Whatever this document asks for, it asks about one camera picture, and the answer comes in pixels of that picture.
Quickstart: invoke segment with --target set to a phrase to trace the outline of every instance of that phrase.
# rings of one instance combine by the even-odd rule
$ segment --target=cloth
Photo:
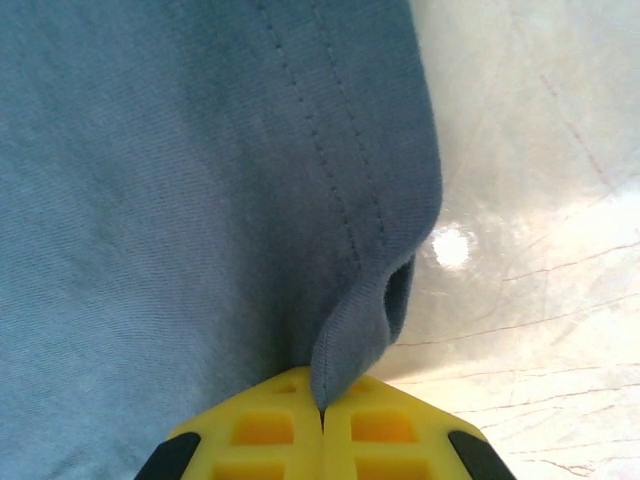
[[[0,477],[132,478],[400,332],[440,167],[409,6],[0,3]]]

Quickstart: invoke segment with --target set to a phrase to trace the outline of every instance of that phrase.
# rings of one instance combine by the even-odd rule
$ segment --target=yellow plastic part
[[[324,416],[295,368],[192,418],[201,436],[182,480],[471,480],[447,433],[474,426],[371,377]]]

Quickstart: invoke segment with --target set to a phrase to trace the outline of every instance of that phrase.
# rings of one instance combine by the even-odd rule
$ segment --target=white floor
[[[445,203],[372,373],[519,480],[640,479],[640,2],[413,7]]]

